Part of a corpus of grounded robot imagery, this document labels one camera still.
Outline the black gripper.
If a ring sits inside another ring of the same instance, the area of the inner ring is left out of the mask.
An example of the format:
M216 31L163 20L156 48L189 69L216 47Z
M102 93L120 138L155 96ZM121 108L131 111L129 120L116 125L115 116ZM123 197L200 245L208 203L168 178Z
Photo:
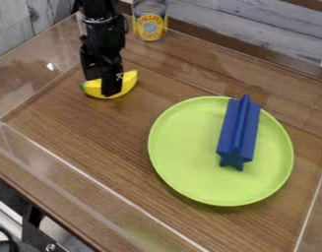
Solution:
M124 48L127 25L124 16L85 17L86 34L80 36L80 63L86 81L101 77L101 95L116 95L121 90L123 67L120 50Z

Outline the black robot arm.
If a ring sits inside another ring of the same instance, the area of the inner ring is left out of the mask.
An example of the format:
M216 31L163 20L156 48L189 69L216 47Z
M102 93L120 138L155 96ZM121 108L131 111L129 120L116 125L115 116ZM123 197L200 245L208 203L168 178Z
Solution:
M80 62L86 81L100 80L102 96L121 91L125 18L119 0L80 0L85 33L80 36Z

